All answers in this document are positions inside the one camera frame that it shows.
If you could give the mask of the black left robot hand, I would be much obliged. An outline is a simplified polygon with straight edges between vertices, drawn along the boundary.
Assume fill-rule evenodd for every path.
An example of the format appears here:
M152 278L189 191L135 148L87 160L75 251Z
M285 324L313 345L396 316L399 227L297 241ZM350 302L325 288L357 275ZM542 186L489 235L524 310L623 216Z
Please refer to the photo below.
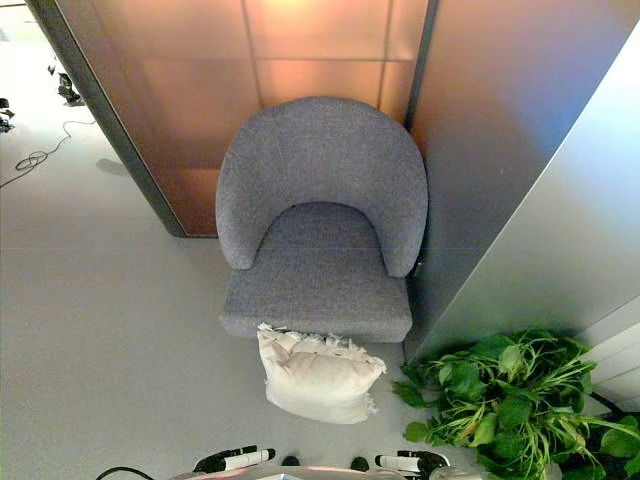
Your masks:
M275 454L276 451L272 448L259 450L256 445L223 450L199 460L194 467L194 472L216 473L237 470L272 460Z

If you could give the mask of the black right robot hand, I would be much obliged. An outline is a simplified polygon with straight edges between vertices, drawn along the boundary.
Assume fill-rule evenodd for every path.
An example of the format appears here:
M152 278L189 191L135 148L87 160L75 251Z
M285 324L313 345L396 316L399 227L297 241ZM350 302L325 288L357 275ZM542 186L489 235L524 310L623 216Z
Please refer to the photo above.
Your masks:
M377 455L374 459L378 467L397 470L405 476L427 479L441 467L448 467L448 459L430 451L398 450L395 455Z

